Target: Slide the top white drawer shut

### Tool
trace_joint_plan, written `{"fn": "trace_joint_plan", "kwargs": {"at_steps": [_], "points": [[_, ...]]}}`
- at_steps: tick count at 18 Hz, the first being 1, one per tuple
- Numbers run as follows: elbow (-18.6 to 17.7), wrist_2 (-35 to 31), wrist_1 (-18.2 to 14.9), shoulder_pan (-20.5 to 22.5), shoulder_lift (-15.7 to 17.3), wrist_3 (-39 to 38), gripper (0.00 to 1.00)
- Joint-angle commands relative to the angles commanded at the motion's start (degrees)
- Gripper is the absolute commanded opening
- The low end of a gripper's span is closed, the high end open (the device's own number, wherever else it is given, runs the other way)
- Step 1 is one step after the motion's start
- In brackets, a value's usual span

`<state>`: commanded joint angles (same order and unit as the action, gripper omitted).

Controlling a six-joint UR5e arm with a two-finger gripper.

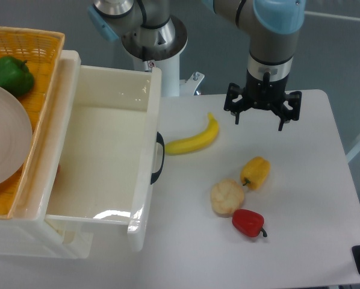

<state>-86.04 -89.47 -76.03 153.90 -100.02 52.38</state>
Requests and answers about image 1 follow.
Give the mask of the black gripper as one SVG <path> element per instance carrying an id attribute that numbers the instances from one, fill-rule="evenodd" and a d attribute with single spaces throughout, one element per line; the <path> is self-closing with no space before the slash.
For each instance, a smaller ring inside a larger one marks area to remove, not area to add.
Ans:
<path id="1" fill-rule="evenodd" d="M 289 75 L 278 81 L 271 81 L 268 72 L 261 79 L 255 78 L 247 72 L 246 86 L 241 88 L 231 82 L 228 85 L 223 109 L 235 117 L 235 124 L 240 121 L 240 114 L 250 108 L 259 110 L 277 110 L 280 118 L 278 131 L 290 121 L 300 119 L 302 92 L 285 93 Z"/>

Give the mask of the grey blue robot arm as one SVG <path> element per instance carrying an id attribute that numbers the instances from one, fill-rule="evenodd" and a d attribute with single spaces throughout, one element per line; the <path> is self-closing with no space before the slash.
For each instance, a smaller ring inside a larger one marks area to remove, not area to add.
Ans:
<path id="1" fill-rule="evenodd" d="M 281 124 L 300 117 L 301 92 L 285 88 L 305 14 L 304 1 L 206 1 L 250 38 L 246 84 L 230 84 L 224 109 L 233 116 L 251 108 L 273 112 Z M 159 67 L 164 92 L 180 94 L 179 56 L 187 45 L 185 25 L 170 14 L 168 1 L 93 1 L 88 16 L 98 33 L 120 40 L 134 68 Z"/>

